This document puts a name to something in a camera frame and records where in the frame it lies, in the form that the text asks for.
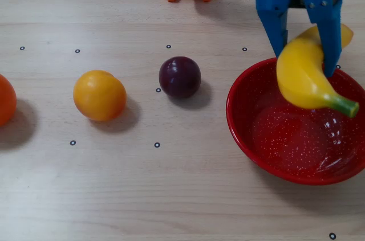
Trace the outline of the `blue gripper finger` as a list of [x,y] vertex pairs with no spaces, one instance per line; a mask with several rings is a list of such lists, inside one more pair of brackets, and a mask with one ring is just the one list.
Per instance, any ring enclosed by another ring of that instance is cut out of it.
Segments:
[[340,11],[342,0],[304,0],[311,23],[315,23],[324,53],[325,76],[333,75],[342,52]]
[[287,45],[287,11],[258,10],[258,16],[278,58]]

